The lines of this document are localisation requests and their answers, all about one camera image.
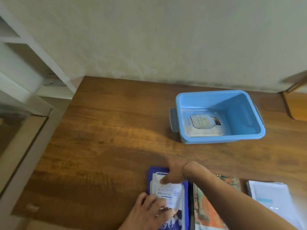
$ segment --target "wooden tabletop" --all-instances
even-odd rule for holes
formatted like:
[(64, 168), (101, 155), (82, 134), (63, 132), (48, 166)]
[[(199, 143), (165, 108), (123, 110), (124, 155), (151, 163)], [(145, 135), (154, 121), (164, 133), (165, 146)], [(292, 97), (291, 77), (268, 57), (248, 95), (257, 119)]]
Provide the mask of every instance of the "wooden tabletop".
[(307, 207), (307, 122), (291, 119), (279, 94), (248, 92), (265, 123), (262, 139), (185, 145), (171, 131), (175, 97), (212, 90), (218, 89), (85, 77), (13, 214), (116, 229), (146, 190), (148, 168), (166, 166), (169, 155), (217, 174), (284, 182), (294, 202)]

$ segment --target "blue plastic bin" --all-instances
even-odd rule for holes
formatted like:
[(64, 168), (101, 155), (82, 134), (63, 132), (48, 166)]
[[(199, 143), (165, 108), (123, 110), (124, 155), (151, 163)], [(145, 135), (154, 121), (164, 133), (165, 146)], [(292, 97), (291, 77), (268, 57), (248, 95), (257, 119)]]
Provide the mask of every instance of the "blue plastic bin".
[[(228, 143), (260, 139), (266, 131), (249, 95), (243, 90), (180, 93), (176, 97), (177, 116), (171, 114), (172, 129), (178, 123), (181, 141), (186, 144)], [(189, 137), (184, 132), (181, 109), (215, 109), (223, 113), (229, 133), (221, 136)]]

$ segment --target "wall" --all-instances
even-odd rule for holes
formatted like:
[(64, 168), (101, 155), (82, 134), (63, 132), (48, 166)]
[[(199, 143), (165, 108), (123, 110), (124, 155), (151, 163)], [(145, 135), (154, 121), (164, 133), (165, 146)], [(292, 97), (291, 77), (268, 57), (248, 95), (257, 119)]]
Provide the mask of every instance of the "wall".
[(307, 0), (2, 2), (76, 85), (90, 75), (276, 92), (307, 69)]

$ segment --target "finger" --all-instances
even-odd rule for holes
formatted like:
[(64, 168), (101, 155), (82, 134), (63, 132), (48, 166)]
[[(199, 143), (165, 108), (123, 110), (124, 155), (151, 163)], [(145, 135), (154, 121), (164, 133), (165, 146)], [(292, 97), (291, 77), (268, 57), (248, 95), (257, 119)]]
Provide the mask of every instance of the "finger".
[(148, 197), (148, 194), (146, 194), (145, 192), (140, 193), (138, 198), (136, 199), (135, 205), (141, 206), (144, 199)]
[(157, 199), (157, 196), (155, 194), (151, 194), (150, 196), (148, 196), (144, 203), (143, 203), (143, 207), (145, 208), (145, 210), (149, 210), (149, 208), (151, 207), (152, 203)]
[(155, 219), (155, 228), (158, 229), (164, 224), (167, 220), (171, 219), (174, 216), (174, 212), (169, 209), (165, 212), (162, 212), (160, 215), (158, 215)]
[(166, 185), (166, 184), (169, 184), (169, 175), (165, 175), (161, 180), (160, 180), (160, 183), (163, 184), (163, 185)]
[(166, 199), (157, 198), (153, 205), (150, 207), (149, 211), (151, 214), (155, 215), (162, 207), (166, 207)]

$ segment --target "person's right hand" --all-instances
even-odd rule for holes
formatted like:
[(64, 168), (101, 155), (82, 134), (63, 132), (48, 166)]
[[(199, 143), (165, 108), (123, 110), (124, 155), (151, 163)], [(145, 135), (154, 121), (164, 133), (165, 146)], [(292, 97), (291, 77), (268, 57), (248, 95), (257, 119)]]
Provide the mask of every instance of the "person's right hand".
[(183, 183), (186, 178), (183, 174), (182, 168), (186, 164), (186, 162), (187, 161), (185, 159), (182, 159), (180, 157), (173, 157), (168, 159), (167, 164), (169, 166), (169, 173), (160, 180), (160, 183), (163, 185), (168, 183)]

